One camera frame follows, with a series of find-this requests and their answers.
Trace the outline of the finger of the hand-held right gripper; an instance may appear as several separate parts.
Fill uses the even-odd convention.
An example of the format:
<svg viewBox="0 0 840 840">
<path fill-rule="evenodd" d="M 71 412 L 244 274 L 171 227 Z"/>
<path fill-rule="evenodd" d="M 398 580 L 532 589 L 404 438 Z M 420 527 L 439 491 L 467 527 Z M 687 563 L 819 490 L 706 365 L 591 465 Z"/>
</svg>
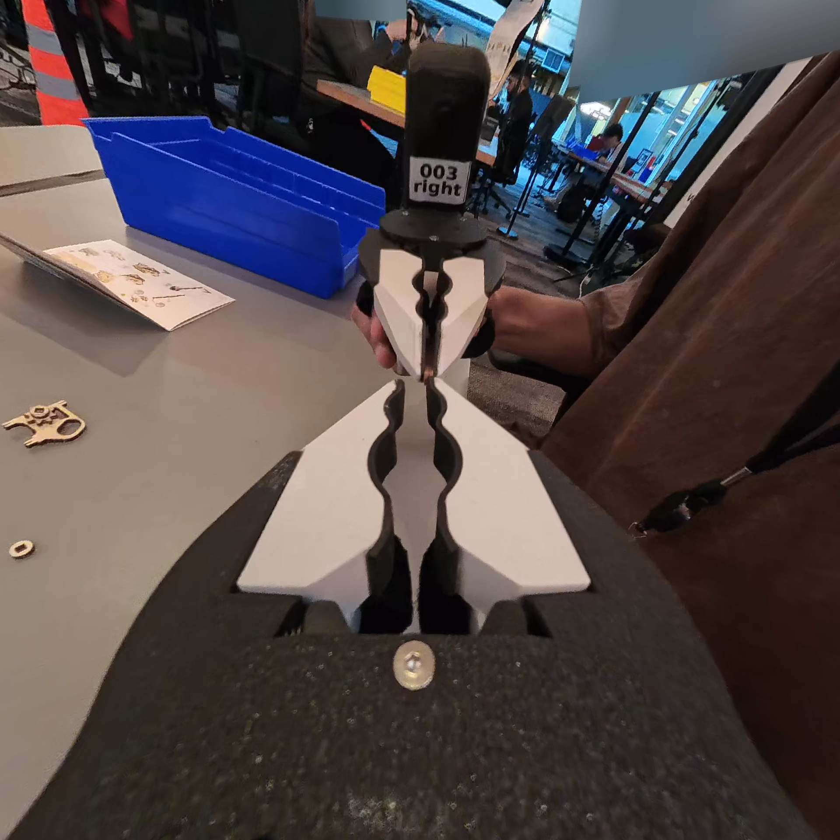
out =
<svg viewBox="0 0 840 840">
<path fill-rule="evenodd" d="M 415 287 L 423 274 L 419 257 L 400 249 L 381 251 L 374 310 L 397 362 L 408 375 L 423 374 L 425 324 L 421 290 Z"/>
<path fill-rule="evenodd" d="M 444 261 L 441 314 L 435 331 L 433 376 L 445 374 L 476 336 L 487 308 L 485 263 L 460 256 Z"/>
</svg>

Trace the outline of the wooden gear assembly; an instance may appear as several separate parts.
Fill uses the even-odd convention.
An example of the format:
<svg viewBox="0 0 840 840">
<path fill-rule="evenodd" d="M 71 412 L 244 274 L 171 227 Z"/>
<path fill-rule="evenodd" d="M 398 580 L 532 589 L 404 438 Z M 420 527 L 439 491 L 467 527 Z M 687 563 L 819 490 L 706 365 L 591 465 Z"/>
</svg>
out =
<svg viewBox="0 0 840 840">
<path fill-rule="evenodd" d="M 2 423 L 4 431 L 23 428 L 29 432 L 24 441 L 27 449 L 59 443 L 70 443 L 83 435 L 87 422 L 69 407 L 67 400 L 31 406 L 26 412 Z"/>
</svg>

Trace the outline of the person's right hand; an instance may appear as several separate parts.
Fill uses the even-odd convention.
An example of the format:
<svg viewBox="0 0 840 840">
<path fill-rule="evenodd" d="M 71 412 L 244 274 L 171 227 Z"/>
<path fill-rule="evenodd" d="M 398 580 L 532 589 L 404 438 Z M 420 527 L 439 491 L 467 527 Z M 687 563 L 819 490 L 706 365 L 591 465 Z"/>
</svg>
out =
<svg viewBox="0 0 840 840">
<path fill-rule="evenodd" d="M 406 371 L 397 360 L 396 353 L 387 338 L 385 329 L 373 309 L 373 298 L 366 298 L 364 308 L 361 303 L 364 294 L 372 289 L 363 284 L 356 302 L 350 310 L 352 323 L 362 332 L 371 346 L 378 364 L 398 375 Z M 537 295 L 530 290 L 502 286 L 488 300 L 486 318 L 492 318 L 495 324 L 495 344 L 502 350 L 513 352 L 521 346 L 520 336 L 529 329 L 529 318 Z"/>
</svg>

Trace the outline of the orange traffic cone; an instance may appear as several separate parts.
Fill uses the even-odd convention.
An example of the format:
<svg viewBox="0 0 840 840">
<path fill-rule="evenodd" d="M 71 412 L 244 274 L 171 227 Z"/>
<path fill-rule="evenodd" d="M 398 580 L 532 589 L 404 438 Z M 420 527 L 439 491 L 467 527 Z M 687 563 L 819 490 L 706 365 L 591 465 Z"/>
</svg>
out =
<svg viewBox="0 0 840 840">
<path fill-rule="evenodd" d="M 44 1 L 21 2 L 40 121 L 84 128 L 88 111 Z"/>
</svg>

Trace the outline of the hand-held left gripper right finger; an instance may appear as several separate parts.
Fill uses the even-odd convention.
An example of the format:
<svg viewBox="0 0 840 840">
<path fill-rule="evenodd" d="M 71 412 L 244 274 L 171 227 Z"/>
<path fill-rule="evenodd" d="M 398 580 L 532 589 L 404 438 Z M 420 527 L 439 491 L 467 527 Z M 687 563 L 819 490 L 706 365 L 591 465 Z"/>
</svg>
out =
<svg viewBox="0 0 840 840">
<path fill-rule="evenodd" d="M 441 380 L 426 405 L 444 487 L 420 568 L 421 631 L 469 634 L 501 602 L 586 591 L 536 455 Z"/>
</svg>

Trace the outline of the long wooden table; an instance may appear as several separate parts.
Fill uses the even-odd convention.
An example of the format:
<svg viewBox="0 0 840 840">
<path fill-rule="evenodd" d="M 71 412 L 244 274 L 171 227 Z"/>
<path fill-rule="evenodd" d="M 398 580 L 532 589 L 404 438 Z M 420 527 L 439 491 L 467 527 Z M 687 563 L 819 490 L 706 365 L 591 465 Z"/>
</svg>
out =
<svg viewBox="0 0 840 840">
<path fill-rule="evenodd" d="M 400 140 L 403 137 L 405 115 L 372 101 L 371 94 L 366 89 L 334 80 L 319 79 L 317 92 L 359 113 L 362 122 L 375 132 L 391 140 Z"/>
</svg>

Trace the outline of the white banner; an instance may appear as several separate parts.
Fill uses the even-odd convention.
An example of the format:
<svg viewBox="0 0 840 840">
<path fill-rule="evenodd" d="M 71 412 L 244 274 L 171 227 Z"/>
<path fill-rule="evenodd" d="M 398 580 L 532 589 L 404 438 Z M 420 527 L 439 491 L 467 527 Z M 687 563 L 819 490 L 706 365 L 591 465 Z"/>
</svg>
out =
<svg viewBox="0 0 840 840">
<path fill-rule="evenodd" d="M 544 1 L 510 1 L 495 23 L 485 48 L 490 69 L 489 100 L 500 92 L 518 60 L 518 49 L 525 34 L 544 6 Z"/>
</svg>

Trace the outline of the yellow box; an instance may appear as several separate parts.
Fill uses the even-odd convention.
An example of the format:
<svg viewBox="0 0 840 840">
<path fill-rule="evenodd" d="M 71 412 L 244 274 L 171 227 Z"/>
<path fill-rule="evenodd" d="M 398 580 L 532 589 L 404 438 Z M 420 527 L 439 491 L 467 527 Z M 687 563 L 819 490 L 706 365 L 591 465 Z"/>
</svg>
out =
<svg viewBox="0 0 840 840">
<path fill-rule="evenodd" d="M 366 83 L 371 101 L 387 109 L 405 113 L 406 77 L 403 73 L 374 66 Z"/>
</svg>

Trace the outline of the folded instruction leaflet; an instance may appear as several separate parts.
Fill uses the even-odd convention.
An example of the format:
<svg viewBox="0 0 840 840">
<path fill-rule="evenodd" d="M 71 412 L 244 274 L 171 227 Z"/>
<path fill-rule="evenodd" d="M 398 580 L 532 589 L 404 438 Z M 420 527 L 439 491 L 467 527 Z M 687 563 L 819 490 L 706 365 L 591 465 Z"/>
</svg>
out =
<svg viewBox="0 0 840 840">
<path fill-rule="evenodd" d="M 8 236 L 2 245 L 52 276 L 84 286 L 172 332 L 235 300 L 110 239 L 32 248 Z"/>
</svg>

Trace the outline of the person's right forearm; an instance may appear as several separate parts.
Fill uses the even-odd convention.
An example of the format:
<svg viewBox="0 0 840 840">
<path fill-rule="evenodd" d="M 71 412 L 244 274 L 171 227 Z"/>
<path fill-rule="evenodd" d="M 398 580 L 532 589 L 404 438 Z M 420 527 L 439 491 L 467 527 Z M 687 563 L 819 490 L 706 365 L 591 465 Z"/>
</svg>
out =
<svg viewBox="0 0 840 840">
<path fill-rule="evenodd" d="M 592 329 L 583 300 L 550 297 L 546 303 L 545 364 L 591 380 L 597 374 Z"/>
</svg>

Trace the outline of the small wooden model part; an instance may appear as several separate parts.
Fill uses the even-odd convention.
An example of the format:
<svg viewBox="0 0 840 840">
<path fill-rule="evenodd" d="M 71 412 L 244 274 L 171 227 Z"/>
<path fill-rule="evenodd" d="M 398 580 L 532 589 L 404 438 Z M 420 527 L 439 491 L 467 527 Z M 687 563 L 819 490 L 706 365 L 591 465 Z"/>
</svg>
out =
<svg viewBox="0 0 840 840">
<path fill-rule="evenodd" d="M 437 353 L 437 298 L 438 298 L 438 272 L 425 269 L 423 271 L 423 295 L 422 295 L 422 363 L 421 382 L 430 380 L 436 369 Z"/>
</svg>

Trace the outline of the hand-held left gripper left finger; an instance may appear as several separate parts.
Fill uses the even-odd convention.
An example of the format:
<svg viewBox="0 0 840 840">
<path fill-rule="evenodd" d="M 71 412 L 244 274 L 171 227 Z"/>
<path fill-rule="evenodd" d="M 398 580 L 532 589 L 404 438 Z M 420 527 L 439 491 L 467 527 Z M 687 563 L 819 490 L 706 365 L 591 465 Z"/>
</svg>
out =
<svg viewBox="0 0 840 840">
<path fill-rule="evenodd" d="M 411 572 L 384 487 L 404 405 L 404 383 L 385 385 L 301 451 L 237 579 L 241 592 L 332 602 L 363 634 L 407 630 Z"/>
</svg>

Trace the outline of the blue plastic bin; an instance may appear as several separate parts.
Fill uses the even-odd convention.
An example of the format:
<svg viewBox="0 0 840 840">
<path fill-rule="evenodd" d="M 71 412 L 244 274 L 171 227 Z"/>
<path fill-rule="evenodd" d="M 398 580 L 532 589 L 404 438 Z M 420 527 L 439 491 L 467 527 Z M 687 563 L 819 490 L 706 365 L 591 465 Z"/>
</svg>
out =
<svg viewBox="0 0 840 840">
<path fill-rule="evenodd" d="M 126 225 L 320 299 L 346 288 L 385 193 L 207 117 L 89 118 Z"/>
</svg>

